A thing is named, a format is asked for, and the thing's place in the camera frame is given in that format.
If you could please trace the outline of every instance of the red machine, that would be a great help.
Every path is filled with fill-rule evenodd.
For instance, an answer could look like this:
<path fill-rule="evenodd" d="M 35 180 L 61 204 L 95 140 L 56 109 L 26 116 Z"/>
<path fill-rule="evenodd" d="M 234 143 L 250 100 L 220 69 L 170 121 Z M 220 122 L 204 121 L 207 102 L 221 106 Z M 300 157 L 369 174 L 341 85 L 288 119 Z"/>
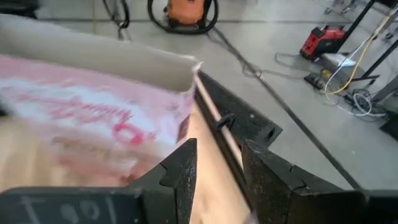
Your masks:
<path fill-rule="evenodd" d="M 316 27 L 300 49 L 300 54 L 309 60 L 314 60 L 323 53 L 336 53 L 345 38 L 343 26 L 337 28 Z"/>

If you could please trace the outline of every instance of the black metal stand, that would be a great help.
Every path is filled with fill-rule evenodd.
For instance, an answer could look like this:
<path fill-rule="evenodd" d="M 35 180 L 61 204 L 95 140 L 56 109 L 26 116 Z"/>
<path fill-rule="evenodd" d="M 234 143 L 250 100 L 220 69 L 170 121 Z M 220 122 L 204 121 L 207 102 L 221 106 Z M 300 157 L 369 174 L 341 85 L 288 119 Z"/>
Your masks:
<path fill-rule="evenodd" d="M 385 87 L 378 91 L 376 95 L 372 97 L 372 103 L 378 103 L 382 101 L 385 97 L 390 95 L 394 90 L 398 88 L 398 77 L 395 77 L 391 82 L 389 82 Z"/>
<path fill-rule="evenodd" d="M 370 76 L 370 74 L 398 47 L 398 40 L 396 40 L 391 47 L 389 47 L 384 54 L 362 75 L 362 78 Z"/>
<path fill-rule="evenodd" d="M 358 81 L 363 81 L 363 80 L 371 80 L 371 82 L 369 84 L 372 85 L 374 83 L 374 81 L 376 81 L 376 79 L 379 78 L 379 77 L 380 77 L 380 75 L 372 75 L 372 76 L 368 76 L 368 77 L 353 78 L 351 80 L 351 82 L 358 82 Z"/>
<path fill-rule="evenodd" d="M 350 35 L 354 32 L 355 28 L 359 25 L 359 23 L 362 21 L 362 19 L 365 17 L 366 13 L 372 8 L 373 4 L 376 2 L 376 0 L 370 0 L 369 3 L 367 3 L 366 7 L 362 10 L 360 15 L 355 19 L 353 24 L 349 27 L 349 29 L 346 31 L 343 39 L 340 42 L 340 46 L 336 49 L 337 53 L 341 46 L 347 41 L 347 39 L 350 37 Z"/>

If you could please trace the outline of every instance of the vacuum hose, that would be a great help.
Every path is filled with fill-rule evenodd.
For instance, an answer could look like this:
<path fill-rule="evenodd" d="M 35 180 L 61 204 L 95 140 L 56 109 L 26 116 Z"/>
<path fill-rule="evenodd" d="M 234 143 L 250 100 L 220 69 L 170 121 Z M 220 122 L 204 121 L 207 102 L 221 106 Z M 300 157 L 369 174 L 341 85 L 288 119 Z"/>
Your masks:
<path fill-rule="evenodd" d="M 171 34 L 183 34 L 183 35 L 200 35 L 200 34 L 206 34 L 209 30 L 211 30 L 217 23 L 218 19 L 218 1 L 217 0 L 212 0 L 214 3 L 214 17 L 210 21 L 210 23 L 202 28 L 202 29 L 196 29 L 196 30 L 181 30 L 181 29 L 174 29 L 171 27 L 164 26 L 161 24 L 158 20 L 156 20 L 154 13 L 152 12 L 152 5 L 154 3 L 154 0 L 148 0 L 148 5 L 147 5 L 147 10 L 148 10 L 148 16 L 149 19 L 159 28 L 163 29 L 164 31 L 171 33 Z"/>
<path fill-rule="evenodd" d="M 124 19 L 120 18 L 119 14 L 119 8 L 118 8 L 118 2 L 116 1 L 111 1 L 108 2 L 109 0 L 103 0 L 103 4 L 105 6 L 105 10 L 108 13 L 109 17 L 111 20 L 119 27 L 119 29 L 126 29 L 129 27 L 130 24 L 130 11 L 129 11 L 129 6 L 126 2 L 126 0 L 121 0 L 123 12 L 124 12 Z"/>

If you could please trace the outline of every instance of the handwritten marking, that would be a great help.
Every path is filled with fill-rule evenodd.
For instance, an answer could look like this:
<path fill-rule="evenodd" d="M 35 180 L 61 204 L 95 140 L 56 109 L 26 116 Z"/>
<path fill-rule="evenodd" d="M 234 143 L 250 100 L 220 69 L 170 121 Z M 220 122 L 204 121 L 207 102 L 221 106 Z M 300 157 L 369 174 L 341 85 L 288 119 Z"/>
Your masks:
<path fill-rule="evenodd" d="M 37 203 L 37 202 L 43 202 L 43 201 L 34 200 L 28 196 L 22 196 L 21 199 L 22 199 L 21 204 L 23 204 L 25 206 L 26 212 L 27 212 L 32 224 L 41 224 L 41 222 L 39 220 L 39 216 L 36 214 L 35 210 L 33 209 L 32 204 Z"/>
<path fill-rule="evenodd" d="M 109 216 L 111 217 L 111 224 L 117 224 L 117 217 L 116 217 L 116 212 L 113 206 L 113 201 L 110 197 L 105 197 L 106 204 L 108 206 L 109 210 Z"/>
<path fill-rule="evenodd" d="M 92 220 L 97 220 L 100 217 L 101 211 L 95 202 L 83 200 L 80 202 L 81 212 Z"/>
<path fill-rule="evenodd" d="M 62 218 L 64 218 L 65 220 L 68 220 L 72 224 L 79 223 L 79 216 L 73 205 L 63 204 L 60 207 L 60 211 Z"/>

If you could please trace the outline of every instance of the paper bag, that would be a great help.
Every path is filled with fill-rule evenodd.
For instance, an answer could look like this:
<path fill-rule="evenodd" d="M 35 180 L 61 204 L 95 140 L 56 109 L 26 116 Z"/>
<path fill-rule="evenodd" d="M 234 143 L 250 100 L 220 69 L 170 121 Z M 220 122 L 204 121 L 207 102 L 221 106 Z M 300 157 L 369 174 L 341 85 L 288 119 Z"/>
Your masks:
<path fill-rule="evenodd" d="M 57 163 L 93 180 L 139 178 L 184 140 L 199 66 L 193 57 L 0 15 L 0 101 Z"/>

